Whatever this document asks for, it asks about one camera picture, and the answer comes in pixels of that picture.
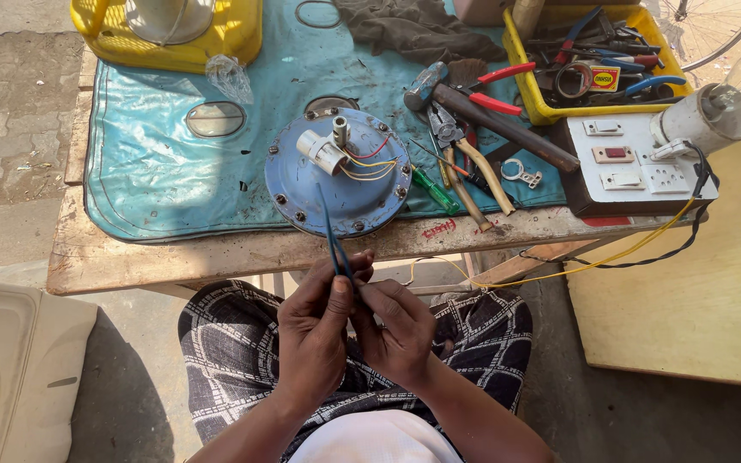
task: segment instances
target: hand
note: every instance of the hand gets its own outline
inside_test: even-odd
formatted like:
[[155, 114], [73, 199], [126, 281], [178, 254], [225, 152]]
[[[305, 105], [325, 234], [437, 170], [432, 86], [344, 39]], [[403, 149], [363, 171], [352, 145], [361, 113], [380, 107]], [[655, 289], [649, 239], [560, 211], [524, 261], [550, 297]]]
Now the hand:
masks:
[[429, 381], [429, 366], [439, 362], [431, 352], [437, 319], [426, 303], [394, 280], [360, 285], [359, 293], [367, 307], [385, 322], [385, 328], [376, 326], [365, 308], [357, 308], [351, 316], [365, 362], [414, 392]]
[[[373, 275], [373, 258], [371, 250], [349, 258], [357, 282]], [[345, 373], [345, 326], [353, 290], [347, 277], [334, 276], [329, 259], [318, 261], [279, 306], [279, 383], [274, 393], [305, 416], [334, 393]]]

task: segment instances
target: patterned pants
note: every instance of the patterned pants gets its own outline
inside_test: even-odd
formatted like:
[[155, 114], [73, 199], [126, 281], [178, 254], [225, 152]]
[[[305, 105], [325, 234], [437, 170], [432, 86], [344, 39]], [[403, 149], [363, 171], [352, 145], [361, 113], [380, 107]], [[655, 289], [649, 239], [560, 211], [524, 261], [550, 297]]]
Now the patterned pants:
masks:
[[[276, 386], [280, 302], [248, 283], [224, 280], [201, 289], [185, 306], [179, 338], [188, 368], [189, 408], [203, 443]], [[433, 352], [515, 413], [533, 328], [524, 301], [506, 289], [477, 290], [431, 307], [431, 313], [437, 318]], [[450, 350], [448, 340], [454, 343]], [[382, 409], [407, 410], [442, 433], [430, 409], [368, 367], [349, 337], [342, 384], [304, 423], [281, 461], [290, 459], [304, 439], [329, 420]]]

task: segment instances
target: yellow plastic basket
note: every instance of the yellow plastic basket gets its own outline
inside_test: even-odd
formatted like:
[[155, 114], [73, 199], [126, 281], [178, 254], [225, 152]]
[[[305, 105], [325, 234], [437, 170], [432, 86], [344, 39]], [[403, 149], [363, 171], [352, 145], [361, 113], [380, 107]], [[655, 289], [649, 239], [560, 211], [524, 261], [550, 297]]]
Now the yellow plastic basket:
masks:
[[204, 34], [165, 47], [140, 39], [124, 17], [125, 0], [71, 0], [73, 25], [99, 58], [113, 63], [169, 71], [205, 72], [217, 54], [249, 64], [262, 49], [262, 0], [217, 0]]
[[[595, 6], [545, 6], [539, 15], [539, 24], [561, 24], [568, 21], [577, 21], [587, 14]], [[528, 63], [528, 57], [522, 46], [522, 41], [516, 33], [514, 21], [510, 17], [510, 10], [505, 10], [505, 33], [502, 35], [502, 44], [508, 51], [508, 59], [511, 64]], [[679, 68], [671, 48], [665, 43], [665, 38], [656, 26], [654, 18], [648, 10], [642, 6], [606, 5], [602, 9], [611, 21], [627, 21], [629, 27], [636, 27], [648, 43], [660, 45], [662, 51], [660, 58], [665, 69], [654, 69], [654, 75], [673, 75], [685, 77]], [[528, 111], [533, 125], [550, 125], [562, 117], [589, 116], [601, 114], [623, 114], [623, 113], [658, 113], [664, 111], [670, 105], [620, 105], [620, 106], [590, 106], [585, 108], [551, 108], [542, 99], [539, 85], [532, 72], [523, 72], [516, 76], [516, 84], [520, 88], [525, 109]], [[688, 96], [693, 93], [693, 87], [686, 83], [682, 86], [668, 84], [674, 89], [675, 96]]]

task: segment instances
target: white shirt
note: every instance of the white shirt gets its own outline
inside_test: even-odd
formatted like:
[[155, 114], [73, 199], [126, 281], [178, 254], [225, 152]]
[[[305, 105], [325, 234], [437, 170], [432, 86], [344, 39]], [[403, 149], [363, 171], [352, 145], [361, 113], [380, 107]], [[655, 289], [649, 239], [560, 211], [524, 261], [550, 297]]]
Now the white shirt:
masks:
[[454, 447], [417, 415], [378, 410], [335, 418], [314, 431], [289, 463], [462, 463]]

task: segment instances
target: hammer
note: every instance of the hammer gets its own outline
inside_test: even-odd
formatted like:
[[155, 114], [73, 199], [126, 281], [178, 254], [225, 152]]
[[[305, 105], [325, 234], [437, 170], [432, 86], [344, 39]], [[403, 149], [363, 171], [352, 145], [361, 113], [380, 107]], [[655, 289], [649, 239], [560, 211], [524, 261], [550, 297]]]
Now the hammer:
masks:
[[442, 62], [433, 63], [420, 72], [411, 87], [405, 91], [403, 100], [406, 108], [419, 111], [425, 107], [428, 100], [433, 98], [437, 103], [455, 111], [469, 122], [507, 138], [560, 171], [572, 173], [579, 169], [579, 159], [571, 153], [504, 115], [473, 103], [462, 92], [441, 83], [447, 74], [447, 66]]

